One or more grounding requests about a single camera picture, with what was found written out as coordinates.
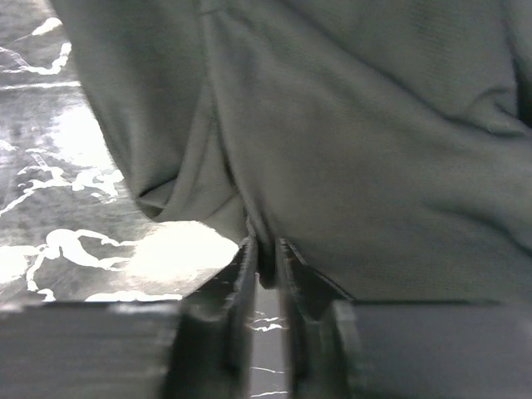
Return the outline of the black t shirt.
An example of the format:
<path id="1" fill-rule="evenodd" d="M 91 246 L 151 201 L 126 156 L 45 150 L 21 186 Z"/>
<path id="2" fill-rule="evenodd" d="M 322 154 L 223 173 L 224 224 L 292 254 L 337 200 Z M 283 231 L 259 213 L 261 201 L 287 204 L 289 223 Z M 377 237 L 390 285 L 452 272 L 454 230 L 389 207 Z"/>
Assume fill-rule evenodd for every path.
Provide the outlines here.
<path id="1" fill-rule="evenodd" d="M 528 1 L 55 1 L 137 206 L 366 300 L 531 300 Z"/>

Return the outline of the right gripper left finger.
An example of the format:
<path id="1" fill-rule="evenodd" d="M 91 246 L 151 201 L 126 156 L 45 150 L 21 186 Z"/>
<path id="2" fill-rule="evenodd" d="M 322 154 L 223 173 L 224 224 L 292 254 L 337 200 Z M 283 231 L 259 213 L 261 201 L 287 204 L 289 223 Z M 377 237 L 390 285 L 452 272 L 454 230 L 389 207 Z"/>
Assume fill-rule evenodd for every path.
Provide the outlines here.
<path id="1" fill-rule="evenodd" d="M 226 267 L 180 301 L 163 398 L 249 396 L 258 251 L 244 239 Z"/>

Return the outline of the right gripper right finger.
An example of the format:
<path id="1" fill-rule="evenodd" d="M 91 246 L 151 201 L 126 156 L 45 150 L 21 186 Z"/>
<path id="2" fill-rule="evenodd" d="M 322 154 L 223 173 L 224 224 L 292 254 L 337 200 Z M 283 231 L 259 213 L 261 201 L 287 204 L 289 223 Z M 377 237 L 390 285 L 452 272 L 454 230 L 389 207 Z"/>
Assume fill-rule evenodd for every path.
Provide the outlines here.
<path id="1" fill-rule="evenodd" d="M 276 272 L 291 397 L 355 398 L 362 344 L 352 298 L 286 240 L 276 243 Z"/>

